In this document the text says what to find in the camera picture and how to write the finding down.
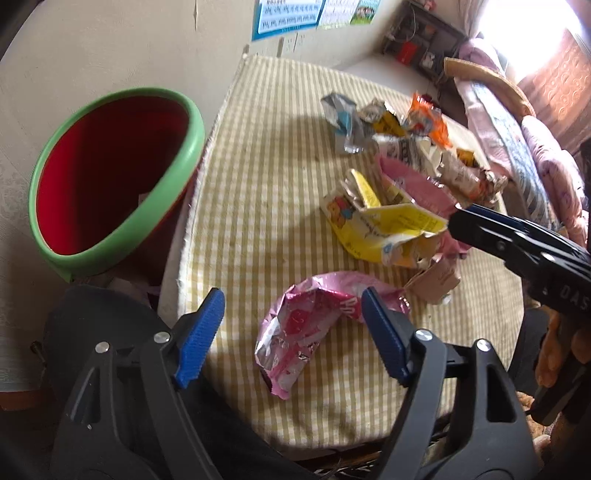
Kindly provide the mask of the hand holding other gripper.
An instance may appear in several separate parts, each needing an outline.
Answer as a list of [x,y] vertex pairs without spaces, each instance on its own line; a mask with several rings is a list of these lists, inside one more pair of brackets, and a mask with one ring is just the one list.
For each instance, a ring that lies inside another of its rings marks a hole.
[[549,324],[535,369],[539,389],[532,417],[549,425],[589,375],[590,323],[570,320],[549,307],[542,310]]

